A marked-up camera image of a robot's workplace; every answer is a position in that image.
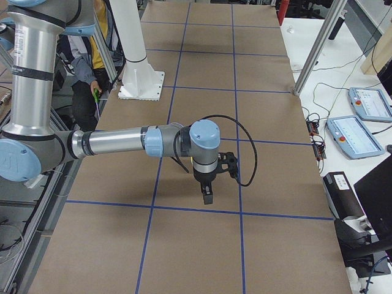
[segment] white desk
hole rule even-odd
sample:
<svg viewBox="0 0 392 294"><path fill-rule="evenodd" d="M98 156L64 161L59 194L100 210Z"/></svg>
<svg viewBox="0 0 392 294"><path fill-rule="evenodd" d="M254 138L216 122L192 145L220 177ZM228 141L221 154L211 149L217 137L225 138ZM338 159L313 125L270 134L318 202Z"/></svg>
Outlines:
<svg viewBox="0 0 392 294"><path fill-rule="evenodd" d="M292 18L286 18L284 20L281 30L284 37L287 54L290 58L290 65L293 71L303 68L303 65L311 50L311 47L313 46L314 40L319 33L322 23L323 20ZM326 41L315 69L342 66L350 61L353 61L361 54L362 51L351 35L348 27L343 24L335 40ZM365 57L362 56L357 64L356 62L353 62L340 69L319 70L313 72L300 95L302 105L310 112L317 112L322 118L324 118L327 116L327 112L312 102L313 90L315 89L317 83L323 82L337 88L349 88L354 86L367 87L379 83L379 79L376 76L362 74L360 65L364 60ZM352 70L353 73L344 84L344 81L350 75ZM298 76L299 73L294 73L295 80L298 78ZM388 94L382 85L378 85L375 88L382 89L388 97ZM327 86L319 85L315 92L315 100L318 104L321 104L325 108L330 109L335 97L338 94L338 89L332 89ZM350 106L348 91L342 90L337 97L337 101L331 111L330 117L333 118L352 114L354 114L354 111ZM319 127L319 132L325 139L327 156L327 158L324 160L324 169L321 176L324 176L329 172L344 171L351 185L353 185L367 172L372 170L376 165L388 157L389 153L385 153L384 155L377 157L349 160L343 155L339 147L337 147L331 134L328 131L324 131L325 121L325 119L321 120ZM389 126L389 124L382 122L365 122L365 125L371 132L376 132ZM379 143L385 147L387 144L392 143L391 135L392 129L378 134L375 137ZM391 293L392 275L373 277L372 281L374 284L369 287L368 294ZM362 279L361 282L363 285L365 285L366 279Z"/></svg>

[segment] black device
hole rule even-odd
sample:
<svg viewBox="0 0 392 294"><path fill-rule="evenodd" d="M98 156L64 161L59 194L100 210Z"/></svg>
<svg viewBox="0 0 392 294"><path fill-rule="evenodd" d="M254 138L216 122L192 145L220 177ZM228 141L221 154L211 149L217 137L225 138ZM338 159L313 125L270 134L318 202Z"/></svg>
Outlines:
<svg viewBox="0 0 392 294"><path fill-rule="evenodd" d="M336 219L349 220L364 216L343 171L327 173L323 177L329 206Z"/></svg>
<svg viewBox="0 0 392 294"><path fill-rule="evenodd" d="M345 14L346 14L346 13L347 13L347 10L343 10L343 11L342 11L342 14L341 14L341 15L339 16L339 18L337 19L336 24L335 24L335 26L333 27L333 30L332 30L330 36L328 37L328 40L334 40L334 39L335 39L335 37L336 37L336 35L337 35L337 32L339 32L339 30L341 29L341 27L342 27L342 25L343 25L343 22L344 22L344 20L345 20Z"/></svg>

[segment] black band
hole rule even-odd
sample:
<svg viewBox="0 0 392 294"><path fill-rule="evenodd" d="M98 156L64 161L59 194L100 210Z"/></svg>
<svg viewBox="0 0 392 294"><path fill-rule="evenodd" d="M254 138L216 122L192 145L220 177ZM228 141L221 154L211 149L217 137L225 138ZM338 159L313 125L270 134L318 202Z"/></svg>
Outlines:
<svg viewBox="0 0 392 294"><path fill-rule="evenodd" d="M142 61L146 60L146 58L147 58L147 55L146 55L146 57L144 57L142 60L139 60L139 61L131 61L129 59L126 59L126 61L129 61L129 62L132 62L132 63L139 63L139 62L142 62Z"/></svg>
<svg viewBox="0 0 392 294"><path fill-rule="evenodd" d="M13 139L17 141L30 141L30 142L50 141L55 138L54 134L49 136L24 136L24 135L11 134L4 131L2 131L2 135L7 137L8 139Z"/></svg>
<svg viewBox="0 0 392 294"><path fill-rule="evenodd" d="M19 7L19 6L8 6L8 11L9 12L16 12L16 13L24 14L24 15L27 15L29 17L38 18L39 20L44 20L44 21L47 21L49 23L53 23L54 25L59 26L59 27L61 27L63 29L66 28L66 22L65 21L62 21L62 20L59 20L58 18L54 18L54 17L51 17L49 15L40 13L38 11L34 11L34 10L31 10L31 9L27 9L27 8Z"/></svg>
<svg viewBox="0 0 392 294"><path fill-rule="evenodd" d="M75 132L76 132L76 131L73 131L73 132L69 133L68 139L67 139L67 147L68 147L68 152L69 152L69 154L70 154L74 159L79 159L79 158L75 155L74 150L72 149L72 137L74 136L74 133L75 133Z"/></svg>
<svg viewBox="0 0 392 294"><path fill-rule="evenodd" d="M90 136L92 132L85 132L81 138L81 147L86 155L96 155L90 146Z"/></svg>
<svg viewBox="0 0 392 294"><path fill-rule="evenodd" d="M189 155L190 150L190 127L183 127L179 133L181 138L181 157L186 157Z"/></svg>
<svg viewBox="0 0 392 294"><path fill-rule="evenodd" d="M66 147L64 146L64 143L61 141L60 137L57 136L56 134L55 134L55 139L57 139L57 141L59 141L60 146L61 146L61 150L62 150L62 156L61 156L61 160L59 162L59 164L61 164L62 161L64 160L64 158L66 157Z"/></svg>
<svg viewBox="0 0 392 294"><path fill-rule="evenodd" d="M73 17L73 19L71 19L70 21L67 22L67 26L71 25L72 23L74 23L80 16L80 12L81 12L81 0L79 0L78 2L78 11L76 11L75 16Z"/></svg>
<svg viewBox="0 0 392 294"><path fill-rule="evenodd" d="M141 145L143 147L143 149L145 150L145 138L146 138L146 133L148 131L149 126L144 126L141 127L140 129L140 141L141 141Z"/></svg>
<svg viewBox="0 0 392 294"><path fill-rule="evenodd" d="M52 72L43 72L41 70L28 69L22 66L12 66L12 74L43 81L53 81L55 77Z"/></svg>

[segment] black stand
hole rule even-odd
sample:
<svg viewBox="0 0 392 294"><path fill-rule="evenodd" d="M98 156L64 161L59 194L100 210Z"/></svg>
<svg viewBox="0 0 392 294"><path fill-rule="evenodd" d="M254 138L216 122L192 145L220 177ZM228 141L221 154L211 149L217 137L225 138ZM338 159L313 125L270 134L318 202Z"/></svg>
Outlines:
<svg viewBox="0 0 392 294"><path fill-rule="evenodd" d="M336 235L339 239L344 265L355 268L358 277L368 277L374 263L385 256L384 250L391 247L389 239L379 241L376 236L358 233L345 222L335 220ZM373 276L390 274L386 260L382 261Z"/></svg>

